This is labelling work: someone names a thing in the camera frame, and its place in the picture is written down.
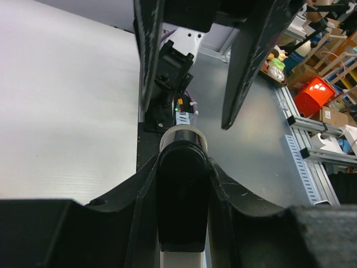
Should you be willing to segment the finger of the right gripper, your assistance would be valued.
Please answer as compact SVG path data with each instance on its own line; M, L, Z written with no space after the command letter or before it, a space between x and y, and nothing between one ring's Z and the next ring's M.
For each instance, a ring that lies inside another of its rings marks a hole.
M140 98L142 111L147 111L156 76L164 1L134 1L140 57Z
M230 1L229 15L245 21L231 45L221 127L233 126L249 89L304 1Z

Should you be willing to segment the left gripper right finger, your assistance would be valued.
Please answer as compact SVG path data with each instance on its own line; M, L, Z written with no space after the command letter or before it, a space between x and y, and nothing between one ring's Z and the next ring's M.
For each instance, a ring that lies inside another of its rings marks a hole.
M356 206L283 208L210 161L213 267L355 267Z

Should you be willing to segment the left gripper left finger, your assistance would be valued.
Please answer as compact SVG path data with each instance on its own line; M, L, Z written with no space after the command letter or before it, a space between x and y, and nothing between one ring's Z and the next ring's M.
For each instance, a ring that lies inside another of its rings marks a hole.
M157 157L87 205L1 201L2 267L159 267Z

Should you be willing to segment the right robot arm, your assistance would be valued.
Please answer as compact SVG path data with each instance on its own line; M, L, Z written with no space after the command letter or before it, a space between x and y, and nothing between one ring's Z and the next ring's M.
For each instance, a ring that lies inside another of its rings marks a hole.
M202 38L217 23L238 29L231 45L222 129L230 128L253 80L303 1L134 1L140 99L147 131L175 124L172 102L190 82Z

